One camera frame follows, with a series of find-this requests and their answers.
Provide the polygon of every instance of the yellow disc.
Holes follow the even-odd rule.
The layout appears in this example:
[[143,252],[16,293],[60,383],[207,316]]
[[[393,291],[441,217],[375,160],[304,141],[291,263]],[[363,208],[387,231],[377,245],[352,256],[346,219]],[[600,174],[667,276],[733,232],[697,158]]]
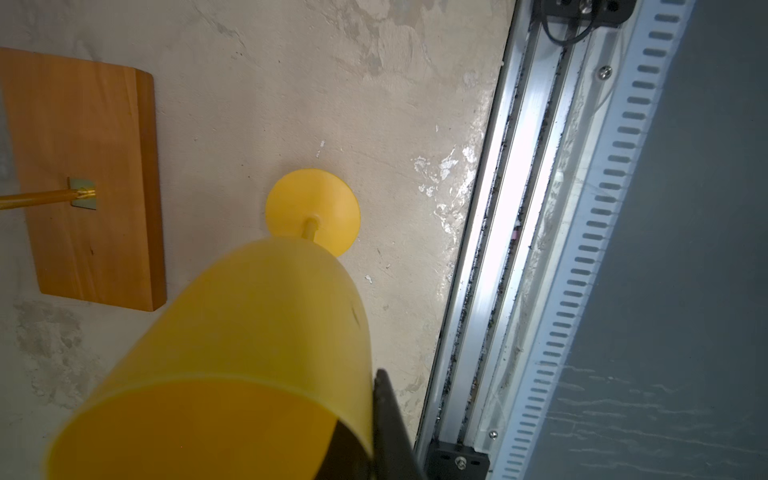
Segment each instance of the yellow disc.
[[336,175],[307,168],[279,179],[266,199],[266,225],[275,237],[305,237],[335,257],[360,231],[360,206]]

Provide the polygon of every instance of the screw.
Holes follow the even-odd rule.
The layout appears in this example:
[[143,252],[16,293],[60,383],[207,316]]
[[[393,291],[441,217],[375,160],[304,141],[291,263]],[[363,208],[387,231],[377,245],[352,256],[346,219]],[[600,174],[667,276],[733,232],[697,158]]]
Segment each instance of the screw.
[[612,73],[614,73],[614,69],[610,65],[603,65],[598,69],[598,79],[607,80],[611,77]]
[[592,1],[581,0],[581,2],[578,3],[578,8],[582,15],[589,15],[592,13]]

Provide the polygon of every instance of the concrete wall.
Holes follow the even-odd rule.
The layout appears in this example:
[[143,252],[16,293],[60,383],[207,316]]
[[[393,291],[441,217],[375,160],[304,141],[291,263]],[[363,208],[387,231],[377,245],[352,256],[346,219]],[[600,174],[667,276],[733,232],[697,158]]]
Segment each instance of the concrete wall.
[[[282,175],[320,167],[349,183],[362,229],[341,261],[413,435],[512,4],[3,0],[0,46],[154,75],[171,300],[267,235]],[[0,476],[37,475],[50,434],[161,311],[41,295],[23,213],[0,214]]]

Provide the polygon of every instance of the gray wall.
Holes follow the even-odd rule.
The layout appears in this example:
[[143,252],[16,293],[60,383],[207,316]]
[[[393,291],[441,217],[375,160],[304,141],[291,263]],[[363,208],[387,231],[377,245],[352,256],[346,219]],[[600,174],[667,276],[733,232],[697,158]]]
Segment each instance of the gray wall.
[[768,477],[768,6],[745,3],[694,9],[528,479]]

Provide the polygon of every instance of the wooden edge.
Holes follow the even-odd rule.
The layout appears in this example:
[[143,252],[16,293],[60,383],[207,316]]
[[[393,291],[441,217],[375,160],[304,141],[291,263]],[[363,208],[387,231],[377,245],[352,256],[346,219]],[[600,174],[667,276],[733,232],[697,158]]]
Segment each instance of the wooden edge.
[[145,71],[136,70],[136,90],[139,102],[139,135],[141,139],[141,172],[144,179],[144,209],[147,219],[147,245],[150,262],[152,311],[167,300],[165,257],[163,251],[163,220],[160,198],[160,170],[157,165],[157,127],[155,124],[154,79]]

